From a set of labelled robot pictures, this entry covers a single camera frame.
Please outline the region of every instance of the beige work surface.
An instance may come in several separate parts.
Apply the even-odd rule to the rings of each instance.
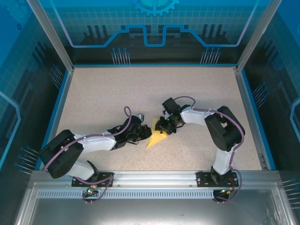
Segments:
[[[233,166],[240,170],[261,170],[255,144],[232,68],[211,67],[124,67],[76,68],[57,133],[70,129],[74,134],[102,133],[123,124],[123,107],[133,115],[143,113],[144,124],[152,125],[170,97],[192,96],[195,108],[217,109],[228,106],[246,131]],[[178,99],[178,104],[191,104]],[[206,127],[186,124],[176,134],[146,148],[126,144],[113,151],[81,155],[99,170],[191,171],[209,170],[217,148]]]

